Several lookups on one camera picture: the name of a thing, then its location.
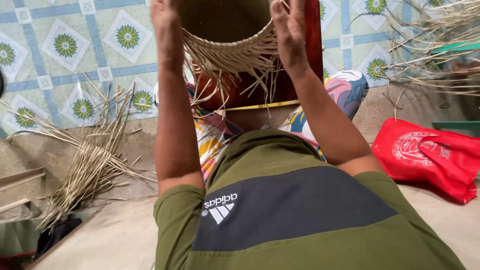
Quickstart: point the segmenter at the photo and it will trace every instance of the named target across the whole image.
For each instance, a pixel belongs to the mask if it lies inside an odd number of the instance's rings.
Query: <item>red tote bag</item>
[[[480,139],[389,118],[372,151],[397,181],[429,182],[460,204],[477,196]]]

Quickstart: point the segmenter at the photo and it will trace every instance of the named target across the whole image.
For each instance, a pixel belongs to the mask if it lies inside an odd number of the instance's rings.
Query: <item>woven straw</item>
[[[196,91],[193,104],[208,100],[213,94],[228,86],[222,73],[239,78],[248,72],[257,78],[251,87],[260,85],[266,93],[271,91],[266,81],[278,71],[277,40],[269,13],[272,0],[183,0],[179,12],[184,30],[186,53],[192,62],[194,74],[216,79],[214,92],[198,99]]]

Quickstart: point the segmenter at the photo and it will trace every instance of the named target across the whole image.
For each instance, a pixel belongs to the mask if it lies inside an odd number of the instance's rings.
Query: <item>concrete floor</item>
[[[398,103],[402,110],[397,110],[399,119],[424,127],[432,127],[432,121],[477,120],[480,116],[478,100],[473,97],[446,96],[433,93],[432,89],[416,86],[377,87],[370,90],[353,121],[368,142],[374,141],[382,123],[394,115],[394,108],[383,93],[390,96],[395,103],[402,91],[404,93]],[[450,106],[441,109],[441,104],[444,107],[445,103]],[[227,117],[244,131],[259,129],[264,124],[271,124],[272,128],[276,128],[295,108],[296,106],[271,108],[272,119],[268,118],[265,109],[228,111]],[[127,130],[142,128],[141,131],[124,137],[119,148],[119,152],[128,159],[128,162],[133,162],[142,156],[136,163],[136,168],[154,170],[153,139],[156,122],[157,119],[145,119],[131,121],[127,124]],[[71,130],[71,132],[78,134],[80,131],[77,129]],[[75,149],[65,143],[37,135],[0,140],[0,164],[2,164],[0,176],[41,166],[45,166],[48,171],[46,182],[33,180],[1,192],[0,206],[18,199],[28,198],[39,205],[41,209],[46,210],[46,202],[36,198],[47,195],[59,186],[62,179],[67,176],[74,155]],[[156,192],[144,183],[129,179],[127,181],[131,185],[112,189],[99,197],[136,199],[156,195]],[[479,269],[480,230],[478,230],[478,224],[480,224],[480,211],[478,209],[480,209],[480,201],[474,199],[466,206],[458,206],[446,202],[426,190],[403,185],[400,185],[400,189],[426,222],[457,253],[467,268]],[[100,207],[112,202],[112,200],[96,199],[90,206]],[[20,213],[18,209],[12,209],[3,213],[0,220],[11,220],[11,218],[19,218],[22,215],[24,213]]]

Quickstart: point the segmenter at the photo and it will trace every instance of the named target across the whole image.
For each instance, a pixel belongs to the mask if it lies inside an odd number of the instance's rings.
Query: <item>colorful patterned pants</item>
[[[192,101],[195,86],[188,84],[187,88]],[[349,70],[338,72],[327,78],[325,88],[340,109],[352,120],[368,92],[368,83],[360,72]],[[222,119],[219,114],[206,111],[198,105],[194,106],[192,114],[197,132],[200,164],[204,181],[206,181],[222,153],[233,140],[243,134],[243,131],[227,119]],[[278,129],[304,138],[325,160],[301,106],[295,109]]]

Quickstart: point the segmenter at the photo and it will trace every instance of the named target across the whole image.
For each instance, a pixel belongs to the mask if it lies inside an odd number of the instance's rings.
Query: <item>bundle of straw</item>
[[[393,62],[382,68],[384,75],[380,77],[389,83],[446,87],[453,90],[441,92],[480,96],[474,94],[479,90],[465,91],[465,88],[479,86],[480,80],[480,0],[460,0],[430,8],[427,4],[404,2],[419,13],[420,20],[405,23],[389,10],[388,14],[380,14],[387,19]],[[397,25],[406,27],[410,33],[401,32]],[[405,40],[395,39],[394,32]],[[404,58],[403,50],[411,59]],[[389,76],[388,70],[395,72]]]
[[[186,53],[192,74],[197,74],[197,89],[192,105],[210,99],[218,91],[225,105],[229,87],[222,74],[239,78],[247,72],[265,92],[272,91],[267,79],[278,71],[277,40],[269,5],[272,0],[183,0],[179,13],[184,30]],[[199,94],[201,78],[216,79],[213,93],[205,98]]]
[[[42,119],[39,116],[19,115],[15,110],[5,102],[0,102],[9,109],[9,112],[20,117],[32,120],[35,123],[51,129],[51,131],[31,131],[27,132],[46,135],[68,143],[78,149],[72,166],[69,169],[67,178],[63,181],[60,189],[44,197],[49,198],[49,208],[47,215],[40,223],[40,229],[53,229],[53,225],[64,218],[72,211],[82,200],[93,199],[98,193],[108,191],[116,186],[123,186],[126,183],[117,183],[113,178],[121,174],[127,174],[137,180],[156,182],[141,174],[142,170],[134,169],[132,165],[125,164],[125,160],[120,160],[115,151],[122,135],[137,132],[141,129],[127,132],[125,131],[125,121],[128,117],[128,108],[132,101],[133,89],[129,91],[118,89],[117,94],[105,99],[96,107],[103,106],[103,110],[97,121],[97,129],[93,134],[84,137],[84,128],[80,138],[72,133],[56,127],[54,124]],[[109,121],[109,101],[115,102],[115,118]]]

